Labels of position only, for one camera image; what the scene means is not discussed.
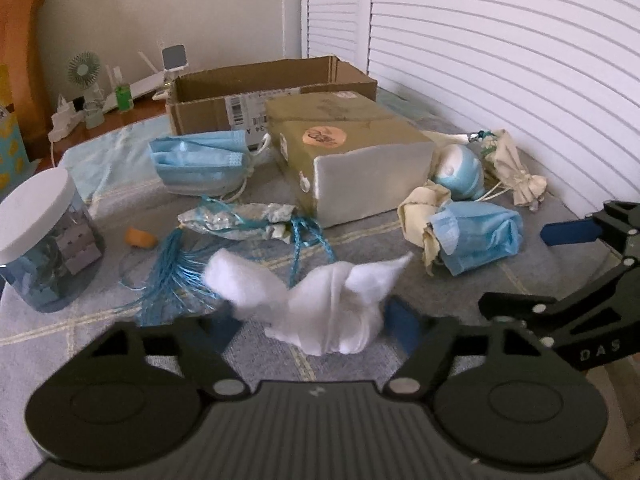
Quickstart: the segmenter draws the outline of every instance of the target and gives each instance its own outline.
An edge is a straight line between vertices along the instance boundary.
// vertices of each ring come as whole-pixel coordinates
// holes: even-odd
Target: desk fan
[[[102,105],[104,95],[98,86],[100,59],[93,52],[77,54],[66,68],[66,78],[83,91],[84,102],[98,102]]]

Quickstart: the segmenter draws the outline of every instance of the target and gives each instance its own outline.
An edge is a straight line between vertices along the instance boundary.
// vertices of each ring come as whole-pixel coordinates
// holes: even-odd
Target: small orange piece
[[[124,235],[124,241],[132,247],[153,249],[158,244],[158,239],[151,233],[129,227]]]

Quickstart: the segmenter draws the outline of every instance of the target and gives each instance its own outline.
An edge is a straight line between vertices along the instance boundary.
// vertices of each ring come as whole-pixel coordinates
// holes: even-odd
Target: surgical mask
[[[450,202],[431,217],[440,257],[454,276],[505,256],[522,243],[522,218],[489,202]]]
[[[484,195],[484,171],[476,154],[460,144],[439,150],[432,180],[451,190],[453,200],[478,200]]]
[[[223,196],[243,189],[253,171],[244,130],[163,137],[149,149],[156,173],[176,194]]]

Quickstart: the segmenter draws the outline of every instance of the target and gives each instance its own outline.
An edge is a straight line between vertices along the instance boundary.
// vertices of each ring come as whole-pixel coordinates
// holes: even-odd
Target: green bottle
[[[128,112],[133,108],[133,97],[131,97],[131,87],[128,83],[125,83],[122,78],[122,72],[120,67],[114,67],[113,75],[116,79],[116,102],[118,104],[119,112]]]

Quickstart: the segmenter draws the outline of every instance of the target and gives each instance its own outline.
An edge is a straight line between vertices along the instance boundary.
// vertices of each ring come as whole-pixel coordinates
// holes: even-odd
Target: clear plastic jar
[[[66,307],[94,278],[104,240],[64,168],[0,202],[0,275],[39,312]]]

